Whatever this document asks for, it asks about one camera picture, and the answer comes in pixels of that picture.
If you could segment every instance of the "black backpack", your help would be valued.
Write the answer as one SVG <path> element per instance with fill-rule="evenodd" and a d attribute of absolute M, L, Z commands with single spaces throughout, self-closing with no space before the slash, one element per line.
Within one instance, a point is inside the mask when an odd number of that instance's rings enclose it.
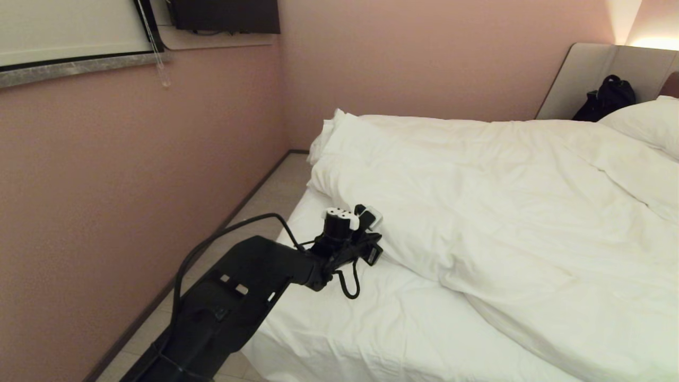
<path fill-rule="evenodd" d="M 636 103 L 636 95 L 629 82 L 617 75 L 609 75 L 599 90 L 587 93 L 587 102 L 573 117 L 574 121 L 597 122 L 612 112 Z"/>

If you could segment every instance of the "pink wall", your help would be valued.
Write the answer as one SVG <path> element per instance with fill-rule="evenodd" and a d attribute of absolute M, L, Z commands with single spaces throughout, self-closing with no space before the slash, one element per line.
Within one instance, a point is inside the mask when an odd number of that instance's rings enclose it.
<path fill-rule="evenodd" d="M 627 44 L 679 50 L 679 0 L 644 0 Z"/>
<path fill-rule="evenodd" d="M 353 114 L 534 118 L 568 48 L 612 43 L 606 0 L 279 0 L 286 125 Z"/>
<path fill-rule="evenodd" d="M 0 90 L 0 381 L 80 381 L 289 148 L 276 46 Z"/>

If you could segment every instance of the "tile floor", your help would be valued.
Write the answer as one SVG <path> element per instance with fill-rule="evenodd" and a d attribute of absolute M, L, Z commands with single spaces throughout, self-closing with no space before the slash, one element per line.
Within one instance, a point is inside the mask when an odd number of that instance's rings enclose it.
<path fill-rule="evenodd" d="M 306 163 L 306 155 L 290 154 L 243 207 L 233 222 L 239 222 L 267 212 L 277 212 L 287 219 L 306 189 L 310 171 L 311 168 Z M 275 239 L 280 230 L 278 221 L 267 219 L 245 226 L 215 241 L 194 264 L 193 268 L 187 272 L 182 287 L 190 288 L 234 244 L 254 235 Z M 167 327 L 170 323 L 171 312 L 172 303 L 170 296 L 168 296 L 149 316 L 149 319 L 139 328 L 122 351 L 118 353 L 97 381 L 118 382 L 148 349 L 151 342 Z M 249 381 L 264 381 L 264 379 L 257 374 L 257 371 L 240 352 L 231 354 L 215 375 L 215 382 Z"/>

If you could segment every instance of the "black robotic arm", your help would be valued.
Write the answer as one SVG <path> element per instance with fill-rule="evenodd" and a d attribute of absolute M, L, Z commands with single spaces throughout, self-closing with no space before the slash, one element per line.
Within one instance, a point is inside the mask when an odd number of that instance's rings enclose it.
<path fill-rule="evenodd" d="M 181 297 L 181 281 L 191 260 L 214 240 L 266 218 L 281 221 L 295 248 L 263 237 L 236 244 Z M 382 216 L 357 205 L 354 213 L 342 209 L 324 211 L 323 233 L 311 249 L 297 243 L 279 215 L 269 213 L 235 224 L 204 240 L 186 257 L 175 279 L 172 320 L 122 382 L 213 381 L 229 354 L 235 353 L 254 335 L 290 283 L 319 291 L 334 274 L 348 298 L 356 298 L 360 287 L 356 262 L 374 265 L 382 253 L 382 236 L 374 229 Z M 352 262 L 356 293 L 347 290 L 344 275 L 337 269 Z"/>

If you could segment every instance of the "bed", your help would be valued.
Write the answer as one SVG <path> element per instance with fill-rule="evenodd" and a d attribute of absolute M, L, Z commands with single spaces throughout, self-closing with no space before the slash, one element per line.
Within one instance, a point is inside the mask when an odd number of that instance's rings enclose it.
<path fill-rule="evenodd" d="M 678 380 L 679 100 L 653 102 L 597 124 L 338 111 L 290 225 L 372 204 L 385 256 L 356 300 L 291 286 L 243 353 L 271 382 Z"/>

